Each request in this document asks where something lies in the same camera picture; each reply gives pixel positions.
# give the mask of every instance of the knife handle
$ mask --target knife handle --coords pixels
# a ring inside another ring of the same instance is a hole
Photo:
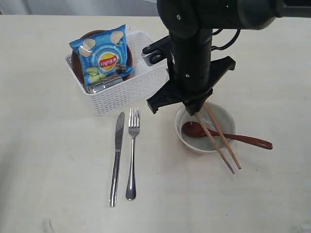
[[[111,189],[110,189],[110,207],[115,207],[117,202],[117,189],[119,179],[119,166],[120,166],[121,150],[116,150],[115,163],[113,165]]]

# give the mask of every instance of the wooden spoon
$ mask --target wooden spoon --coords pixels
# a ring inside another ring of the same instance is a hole
[[[208,129],[212,136],[220,136],[218,132]],[[198,122],[187,122],[182,127],[182,132],[189,137],[206,137],[206,133]],[[225,134],[225,138],[230,138],[236,141],[244,142],[256,147],[261,147],[267,150],[272,150],[273,144],[258,138],[235,135],[235,134]]]

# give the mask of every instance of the spoon handle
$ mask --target spoon handle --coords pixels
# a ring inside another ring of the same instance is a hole
[[[273,144],[258,138],[253,138],[253,137],[247,137],[247,136],[242,136],[242,135],[234,135],[234,134],[225,134],[224,136],[226,138],[230,138],[236,141],[244,142],[246,144],[250,144],[256,147],[261,147],[267,150],[272,150]]]

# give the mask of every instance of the chopsticks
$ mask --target chopsticks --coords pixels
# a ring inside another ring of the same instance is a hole
[[[236,166],[238,167],[238,169],[241,169],[240,163],[239,163],[239,161],[238,161],[236,155],[234,154],[232,148],[230,147],[228,141],[226,140],[226,138],[225,138],[225,136],[224,136],[224,134],[223,134],[223,132],[222,132],[222,130],[221,130],[219,124],[217,123],[216,118],[215,118],[215,116],[214,116],[212,110],[210,109],[210,107],[208,106],[208,104],[207,104],[206,102],[203,104],[203,106],[204,106],[204,108],[205,108],[207,114],[209,115],[210,119],[212,120],[213,124],[215,125],[216,130],[218,131],[218,133],[219,133],[219,135],[220,135],[222,141],[224,142],[226,148],[228,149],[228,151],[229,151],[229,153],[230,153],[232,159],[234,160]],[[232,166],[230,165],[230,163],[229,163],[228,160],[226,159],[224,153],[222,152],[222,150],[220,149],[220,147],[217,145],[215,139],[213,138],[213,136],[212,136],[211,133],[209,132],[208,128],[206,127],[206,125],[205,125],[205,123],[204,123],[204,121],[203,121],[202,116],[201,116],[199,113],[196,113],[195,116],[196,116],[197,120],[199,121],[201,127],[203,128],[204,132],[207,134],[208,138],[209,138],[210,141],[212,142],[213,146],[215,147],[215,149],[218,151],[219,155],[221,156],[221,158],[222,158],[223,161],[225,162],[225,164],[228,166],[228,168],[230,169],[230,171],[232,172],[232,174],[234,174],[235,172],[234,172]]]
[[[237,165],[238,169],[241,169],[241,165],[240,165],[237,157],[235,156],[232,148],[230,147],[228,141],[226,140],[222,130],[220,129],[220,127],[219,127],[219,125],[218,125],[218,123],[216,121],[216,118],[215,118],[213,112],[211,111],[211,109],[209,108],[209,106],[208,106],[208,104],[206,102],[203,104],[203,106],[204,106],[205,110],[207,111],[207,114],[209,115],[210,119],[214,123],[214,125],[215,125],[215,127],[216,127],[216,129],[217,129],[217,131],[218,131],[218,133],[220,135],[220,138],[223,140],[223,142],[225,144],[225,147],[227,147],[227,149],[228,149],[232,159],[234,160],[235,164]]]

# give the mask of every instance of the fork handle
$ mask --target fork handle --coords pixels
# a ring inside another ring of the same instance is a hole
[[[135,181],[135,169],[134,169],[134,157],[135,157],[135,142],[136,137],[132,137],[132,156],[130,172],[128,174],[127,188],[125,197],[128,200],[134,200],[136,197],[136,181]]]

